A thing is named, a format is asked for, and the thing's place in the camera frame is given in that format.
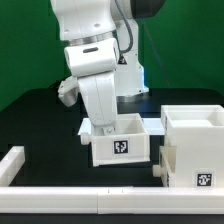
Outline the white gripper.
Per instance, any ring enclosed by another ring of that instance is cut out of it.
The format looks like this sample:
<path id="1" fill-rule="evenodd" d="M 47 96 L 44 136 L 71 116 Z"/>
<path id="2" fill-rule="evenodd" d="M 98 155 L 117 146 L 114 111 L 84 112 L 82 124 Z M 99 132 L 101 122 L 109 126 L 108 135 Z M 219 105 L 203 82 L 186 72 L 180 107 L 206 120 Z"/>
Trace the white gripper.
<path id="1" fill-rule="evenodd" d="M 112 135 L 117 120 L 114 81 L 119 56 L 117 40 L 109 38 L 66 47 L 64 53 L 92 125 L 102 127 L 105 135 Z"/>

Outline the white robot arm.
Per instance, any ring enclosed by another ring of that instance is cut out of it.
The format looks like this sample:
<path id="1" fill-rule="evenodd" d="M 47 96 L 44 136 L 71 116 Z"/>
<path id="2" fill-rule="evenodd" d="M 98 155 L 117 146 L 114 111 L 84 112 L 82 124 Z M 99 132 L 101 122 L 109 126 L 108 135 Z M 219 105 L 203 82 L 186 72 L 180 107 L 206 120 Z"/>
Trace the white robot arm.
<path id="1" fill-rule="evenodd" d="M 59 99 L 68 107 L 81 96 L 93 128 L 115 132 L 118 112 L 114 76 L 121 56 L 131 51 L 134 36 L 121 47 L 118 22 L 150 18 L 166 0 L 50 0 L 71 75 L 60 83 Z"/>

